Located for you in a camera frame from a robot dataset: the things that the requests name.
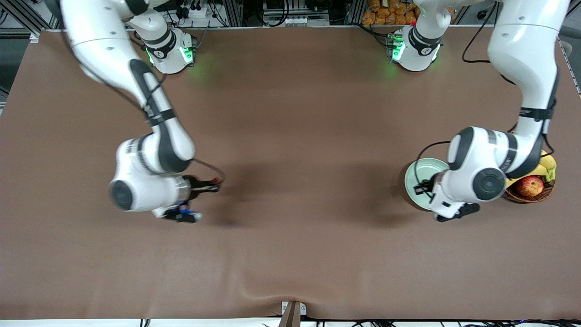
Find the light green round plate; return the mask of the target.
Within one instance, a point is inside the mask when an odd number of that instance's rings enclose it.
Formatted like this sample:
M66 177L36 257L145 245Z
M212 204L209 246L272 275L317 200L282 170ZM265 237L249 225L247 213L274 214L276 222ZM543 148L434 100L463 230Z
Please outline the light green round plate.
M448 168L449 165L446 162L436 158L420 158L411 163L404 175L405 190L409 199L421 209L428 210L431 198L425 194L415 195L414 187L425 179L431 180L434 175Z

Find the brown wicker basket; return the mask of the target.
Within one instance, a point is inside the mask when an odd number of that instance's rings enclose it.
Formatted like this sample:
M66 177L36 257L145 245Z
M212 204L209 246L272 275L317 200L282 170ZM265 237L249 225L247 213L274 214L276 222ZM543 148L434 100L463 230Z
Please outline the brown wicker basket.
M544 151L543 149L541 150L540 153L540 159L543 155L551 155L552 153L547 153L546 151ZM546 174L546 176L539 176L543 182L544 182L544 191L532 198L525 198L522 197L521 195L517 194L517 192L515 191L515 184L511 185L509 188L506 188L505 193L502 195L503 199L506 199L507 201L513 202L513 203L520 203L520 204L525 204L525 203L540 203L542 201L545 201L548 197L550 197L550 195L553 193L554 188L555 188L555 184L556 184L556 169L554 170L549 170Z

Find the red yellow apple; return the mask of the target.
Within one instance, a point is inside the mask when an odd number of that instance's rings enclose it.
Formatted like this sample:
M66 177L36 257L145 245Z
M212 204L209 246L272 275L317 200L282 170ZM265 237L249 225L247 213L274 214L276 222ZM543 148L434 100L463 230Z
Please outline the red yellow apple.
M544 188L543 180L536 175L525 176L515 183L515 191L525 198L532 198L541 194Z

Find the brown table cover cloth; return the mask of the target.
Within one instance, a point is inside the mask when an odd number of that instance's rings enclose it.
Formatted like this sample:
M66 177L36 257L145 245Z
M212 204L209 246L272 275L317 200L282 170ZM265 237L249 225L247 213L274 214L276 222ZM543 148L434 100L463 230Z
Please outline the brown table cover cloth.
M500 131L520 92L452 27L405 72L359 28L210 30L164 83L197 157L226 175L203 219L125 213L108 184L140 112L87 78L61 35L29 44L0 116L0 319L581 319L581 97L562 50L541 203L436 222L407 199L423 147Z

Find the orange snack pile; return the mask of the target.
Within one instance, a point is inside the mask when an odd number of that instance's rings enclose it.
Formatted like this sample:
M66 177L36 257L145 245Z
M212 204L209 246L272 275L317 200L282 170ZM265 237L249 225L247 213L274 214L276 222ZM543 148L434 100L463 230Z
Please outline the orange snack pile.
M412 0L367 0L362 25L414 25L421 14Z

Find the white power strip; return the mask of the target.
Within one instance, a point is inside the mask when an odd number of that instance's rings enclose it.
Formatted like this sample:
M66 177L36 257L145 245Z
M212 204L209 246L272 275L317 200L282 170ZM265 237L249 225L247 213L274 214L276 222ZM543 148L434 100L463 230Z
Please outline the white power strip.
M205 19L209 13L209 9L206 6L193 8L181 6L181 8L177 10L177 13L181 16L181 19Z

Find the white terminal block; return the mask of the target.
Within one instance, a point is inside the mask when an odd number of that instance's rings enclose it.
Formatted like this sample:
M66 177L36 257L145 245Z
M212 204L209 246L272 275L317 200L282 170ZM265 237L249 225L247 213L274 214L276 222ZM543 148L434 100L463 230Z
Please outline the white terminal block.
M329 26L330 21L322 16L292 16L285 19L285 27L321 27Z

